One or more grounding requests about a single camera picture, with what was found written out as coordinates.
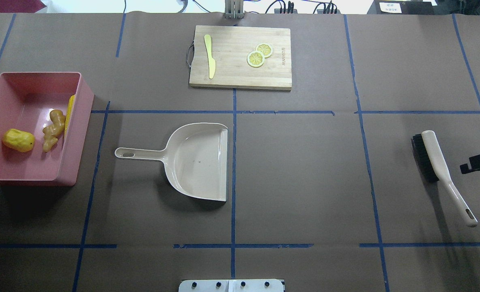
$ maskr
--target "dustpan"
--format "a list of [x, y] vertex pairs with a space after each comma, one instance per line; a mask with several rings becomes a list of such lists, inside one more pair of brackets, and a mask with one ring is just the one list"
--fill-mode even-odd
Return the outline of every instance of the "dustpan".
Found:
[[120, 159], [162, 161], [171, 185], [193, 198], [227, 198], [227, 127], [196, 122], [178, 128], [163, 150], [119, 147]]

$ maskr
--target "pink tray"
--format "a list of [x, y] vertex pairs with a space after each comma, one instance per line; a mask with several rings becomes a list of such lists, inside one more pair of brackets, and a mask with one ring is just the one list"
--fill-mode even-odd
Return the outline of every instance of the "pink tray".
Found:
[[[43, 152], [43, 132], [49, 112], [66, 114], [75, 94], [67, 139], [61, 136], [49, 153]], [[94, 94], [79, 72], [14, 72], [0, 74], [0, 185], [74, 185]], [[36, 144], [20, 153], [5, 147], [10, 128], [34, 135]]]

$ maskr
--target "lemon slice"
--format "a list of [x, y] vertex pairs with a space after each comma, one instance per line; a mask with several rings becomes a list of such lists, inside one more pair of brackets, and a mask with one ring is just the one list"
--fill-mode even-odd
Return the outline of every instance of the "lemon slice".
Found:
[[265, 56], [259, 51], [252, 51], [247, 55], [247, 63], [251, 67], [258, 68], [265, 62]]
[[272, 46], [268, 43], [258, 44], [258, 46], [256, 46], [256, 50], [259, 51], [259, 52], [262, 52], [262, 54], [266, 58], [270, 57], [272, 55], [272, 52], [274, 51], [272, 49]]

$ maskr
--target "cutting board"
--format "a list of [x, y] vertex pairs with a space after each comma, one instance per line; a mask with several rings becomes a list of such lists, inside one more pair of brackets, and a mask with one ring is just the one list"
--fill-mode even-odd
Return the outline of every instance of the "cutting board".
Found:
[[[204, 35], [212, 39], [216, 72], [209, 79], [209, 65]], [[195, 53], [189, 85], [195, 87], [292, 89], [292, 58], [289, 28], [252, 28], [243, 26], [196, 26]], [[256, 45], [268, 43], [273, 54], [261, 67], [247, 63], [247, 55]]]

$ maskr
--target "brush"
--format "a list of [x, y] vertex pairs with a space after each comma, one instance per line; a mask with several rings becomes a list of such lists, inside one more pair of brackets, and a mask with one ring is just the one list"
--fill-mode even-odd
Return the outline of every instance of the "brush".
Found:
[[420, 172], [426, 181], [429, 183], [441, 181], [451, 195], [451, 199], [456, 204], [465, 224], [468, 227], [475, 227], [478, 221], [451, 179], [449, 168], [447, 168], [435, 132], [431, 130], [423, 131], [422, 134], [414, 135], [411, 142], [417, 155], [418, 168], [420, 168]]

